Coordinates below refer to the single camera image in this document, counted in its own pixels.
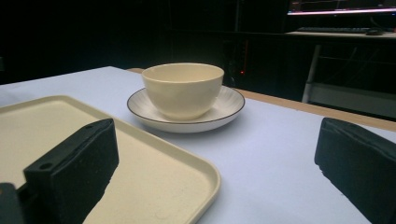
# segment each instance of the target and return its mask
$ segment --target keyboard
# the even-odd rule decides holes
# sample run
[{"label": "keyboard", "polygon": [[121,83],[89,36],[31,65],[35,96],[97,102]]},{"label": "keyboard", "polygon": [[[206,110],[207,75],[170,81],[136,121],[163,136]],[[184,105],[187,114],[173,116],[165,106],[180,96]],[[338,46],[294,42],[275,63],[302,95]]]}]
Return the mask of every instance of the keyboard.
[{"label": "keyboard", "polygon": [[369,28],[300,27],[297,32],[366,34]]}]

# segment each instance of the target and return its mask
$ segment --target tray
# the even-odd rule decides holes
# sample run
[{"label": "tray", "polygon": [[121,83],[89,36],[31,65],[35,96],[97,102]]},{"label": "tray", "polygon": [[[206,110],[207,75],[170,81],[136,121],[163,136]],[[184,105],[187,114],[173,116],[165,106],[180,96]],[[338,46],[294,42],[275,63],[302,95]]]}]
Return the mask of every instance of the tray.
[{"label": "tray", "polygon": [[[16,188],[22,170],[80,127],[108,114],[68,96],[0,108],[0,181]],[[194,223],[219,192],[217,168],[187,150],[113,118],[120,164],[84,223]]]}]

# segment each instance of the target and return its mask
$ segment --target black foam block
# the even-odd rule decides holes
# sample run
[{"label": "black foam block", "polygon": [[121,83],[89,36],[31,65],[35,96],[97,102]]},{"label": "black foam block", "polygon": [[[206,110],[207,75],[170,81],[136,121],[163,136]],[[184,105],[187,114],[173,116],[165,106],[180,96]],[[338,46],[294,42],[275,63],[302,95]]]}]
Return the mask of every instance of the black foam block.
[{"label": "black foam block", "polygon": [[70,135],[25,168],[24,175],[30,194],[43,205],[42,216],[53,223],[82,223],[118,164],[114,121],[103,119]]},{"label": "black foam block", "polygon": [[325,118],[315,164],[369,221],[396,223],[396,144],[361,126]]}]

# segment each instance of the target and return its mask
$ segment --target computer screen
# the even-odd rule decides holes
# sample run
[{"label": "computer screen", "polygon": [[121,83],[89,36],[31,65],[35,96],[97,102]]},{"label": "computer screen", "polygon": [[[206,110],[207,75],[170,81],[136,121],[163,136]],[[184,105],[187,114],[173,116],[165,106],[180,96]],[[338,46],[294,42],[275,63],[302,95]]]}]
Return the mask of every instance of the computer screen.
[{"label": "computer screen", "polygon": [[290,0],[288,15],[396,15],[396,0]]}]

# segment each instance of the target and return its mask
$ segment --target desk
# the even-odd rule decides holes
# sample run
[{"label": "desk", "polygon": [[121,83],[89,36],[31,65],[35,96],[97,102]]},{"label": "desk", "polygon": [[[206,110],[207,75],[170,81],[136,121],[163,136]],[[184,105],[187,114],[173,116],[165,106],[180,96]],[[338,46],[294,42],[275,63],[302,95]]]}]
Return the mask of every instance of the desk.
[{"label": "desk", "polygon": [[396,33],[384,33],[383,35],[365,35],[365,34],[340,34],[340,33],[315,33],[315,32],[289,32],[286,35],[312,35],[312,36],[336,36],[336,37],[357,37],[357,38],[371,38],[371,39],[395,39]]},{"label": "desk", "polygon": [[396,142],[393,122],[242,91],[246,105],[229,124],[204,133],[164,133],[143,126],[126,106],[142,88],[136,73],[103,67],[2,85],[0,106],[69,95],[211,161],[222,183],[199,223],[369,223],[314,164],[318,131],[324,116],[344,115]]}]

